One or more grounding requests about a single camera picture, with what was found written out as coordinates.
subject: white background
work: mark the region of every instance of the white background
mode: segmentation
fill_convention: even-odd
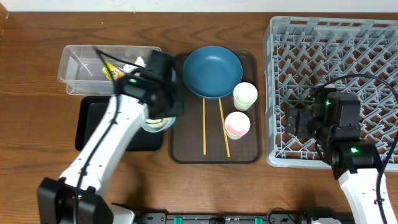
[[[10,12],[398,12],[398,0],[0,0],[0,2]]]

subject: brown tray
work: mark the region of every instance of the brown tray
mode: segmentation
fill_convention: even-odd
[[[256,58],[249,52],[235,52],[243,67],[242,82],[252,83],[257,89]],[[181,66],[190,55],[176,56]],[[223,125],[218,100],[206,99],[206,155],[203,155],[202,98],[184,86],[185,112],[179,116],[170,132],[170,157],[179,164],[250,164],[261,157],[261,124],[259,99],[247,111],[243,111],[251,127],[241,139],[228,138],[231,157],[227,156]],[[237,111],[233,94],[221,99],[224,119]]]

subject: pink cup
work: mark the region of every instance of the pink cup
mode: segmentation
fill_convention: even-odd
[[[225,119],[226,135],[233,140],[240,139],[250,129],[250,119],[242,112],[230,113]]]

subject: table surface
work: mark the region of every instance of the table surface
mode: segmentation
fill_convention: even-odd
[[[74,141],[82,97],[66,94],[57,80],[64,46],[153,45],[172,55],[204,45],[247,50],[257,58],[265,111],[262,36],[273,16],[398,19],[398,14],[337,13],[10,13],[0,41],[1,223],[37,223],[40,182],[58,178],[78,155]],[[261,125],[265,145],[264,115]],[[330,170],[271,167],[264,154],[253,165],[178,165],[169,158],[168,133],[164,139],[157,152],[123,155],[108,203],[174,213],[267,213],[274,207],[311,206],[350,211]],[[386,176],[398,213],[398,174]]]

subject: dish rack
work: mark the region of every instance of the dish rack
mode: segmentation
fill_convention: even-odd
[[[309,88],[342,75],[365,73],[398,90],[398,21],[273,17],[264,36],[266,151],[272,166],[330,169],[314,139],[284,130],[289,107],[310,108]],[[335,83],[361,102],[361,138],[374,141],[383,159],[398,130],[398,105],[383,84],[367,78]],[[388,171],[398,171],[398,151]]]

